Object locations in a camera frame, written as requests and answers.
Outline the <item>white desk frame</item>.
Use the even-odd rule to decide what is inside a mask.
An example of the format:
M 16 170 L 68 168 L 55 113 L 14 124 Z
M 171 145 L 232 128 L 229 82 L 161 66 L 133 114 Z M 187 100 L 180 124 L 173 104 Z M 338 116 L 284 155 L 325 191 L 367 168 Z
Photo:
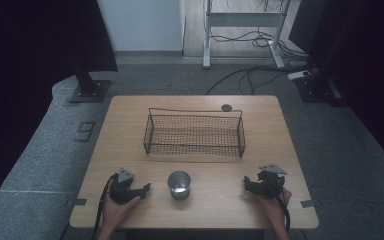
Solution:
M 235 13 L 213 12 L 212 0 L 204 0 L 203 68 L 210 68 L 210 36 L 213 27 L 275 27 L 276 32 L 268 41 L 268 45 L 276 66 L 279 69 L 284 68 L 279 43 L 290 2 L 291 0 L 285 0 L 282 9 L 278 12 Z

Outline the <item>metal cup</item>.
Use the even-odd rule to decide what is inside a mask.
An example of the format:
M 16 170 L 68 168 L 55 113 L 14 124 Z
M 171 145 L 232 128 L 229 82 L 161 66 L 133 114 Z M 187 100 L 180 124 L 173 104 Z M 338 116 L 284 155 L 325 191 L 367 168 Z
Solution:
M 190 175 L 181 170 L 172 172 L 167 179 L 167 186 L 175 200 L 185 200 L 190 195 L 192 179 Z

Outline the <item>black curtain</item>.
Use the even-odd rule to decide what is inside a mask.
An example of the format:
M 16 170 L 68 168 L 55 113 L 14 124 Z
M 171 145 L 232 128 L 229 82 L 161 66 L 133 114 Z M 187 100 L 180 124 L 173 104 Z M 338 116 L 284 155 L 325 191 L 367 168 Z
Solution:
M 338 88 L 384 150 L 384 0 L 301 0 L 289 39 L 311 75 L 334 54 Z
M 0 0 L 0 186 L 59 81 L 114 71 L 98 0 Z

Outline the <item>white power strip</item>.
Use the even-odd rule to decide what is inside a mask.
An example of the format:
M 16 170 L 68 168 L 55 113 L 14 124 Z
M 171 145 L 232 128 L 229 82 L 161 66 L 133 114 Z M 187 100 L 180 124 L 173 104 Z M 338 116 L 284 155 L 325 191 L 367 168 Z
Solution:
M 288 80 L 292 81 L 292 80 L 295 80 L 295 79 L 299 79 L 299 78 L 303 78 L 303 77 L 308 77 L 310 75 L 311 75 L 311 73 L 308 70 L 304 70 L 304 71 L 290 73 L 290 74 L 287 75 L 287 78 L 288 78 Z

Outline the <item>black stand with base plate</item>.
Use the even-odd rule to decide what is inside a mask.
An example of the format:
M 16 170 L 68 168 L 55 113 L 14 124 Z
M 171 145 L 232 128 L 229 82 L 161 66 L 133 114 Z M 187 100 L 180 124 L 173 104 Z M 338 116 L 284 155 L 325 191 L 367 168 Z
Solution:
M 336 84 L 334 54 L 329 53 L 313 75 L 294 81 L 301 100 L 306 103 L 329 103 L 333 107 L 347 107 L 344 94 Z
M 78 81 L 70 103 L 101 103 L 111 85 L 110 80 L 93 80 L 79 62 L 73 63 L 74 76 Z

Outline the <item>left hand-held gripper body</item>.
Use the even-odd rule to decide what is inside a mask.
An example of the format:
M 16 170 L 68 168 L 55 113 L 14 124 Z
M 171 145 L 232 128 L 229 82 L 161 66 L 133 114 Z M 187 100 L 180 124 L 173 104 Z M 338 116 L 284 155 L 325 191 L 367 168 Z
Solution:
M 121 168 L 118 173 L 111 177 L 112 181 L 109 187 L 109 196 L 117 204 L 126 204 L 133 198 L 140 195 L 139 190 L 131 189 L 134 180 L 134 174 Z

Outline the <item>person's left hand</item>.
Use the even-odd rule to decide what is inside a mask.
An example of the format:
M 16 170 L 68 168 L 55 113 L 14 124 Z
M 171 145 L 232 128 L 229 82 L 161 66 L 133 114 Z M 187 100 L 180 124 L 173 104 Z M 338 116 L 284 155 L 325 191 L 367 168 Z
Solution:
M 134 197 L 128 203 L 118 204 L 113 201 L 109 195 L 106 195 L 102 210 L 102 232 L 114 232 L 127 217 L 128 212 L 132 210 L 140 200 L 140 197 Z

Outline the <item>person's right hand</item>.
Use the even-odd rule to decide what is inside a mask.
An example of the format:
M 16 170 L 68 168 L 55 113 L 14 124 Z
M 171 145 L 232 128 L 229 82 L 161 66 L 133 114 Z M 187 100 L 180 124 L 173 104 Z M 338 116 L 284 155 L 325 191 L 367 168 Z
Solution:
M 263 209 L 263 213 L 268 218 L 273 229 L 285 229 L 285 213 L 279 201 L 275 198 L 267 199 L 257 195 L 257 201 Z

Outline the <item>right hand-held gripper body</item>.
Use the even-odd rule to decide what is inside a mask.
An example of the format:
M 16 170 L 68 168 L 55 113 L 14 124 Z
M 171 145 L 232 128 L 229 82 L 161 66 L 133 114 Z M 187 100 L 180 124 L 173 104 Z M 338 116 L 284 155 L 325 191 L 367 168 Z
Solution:
M 273 199 L 283 190 L 285 175 L 287 172 L 276 164 L 269 164 L 260 167 L 257 174 L 257 194 Z

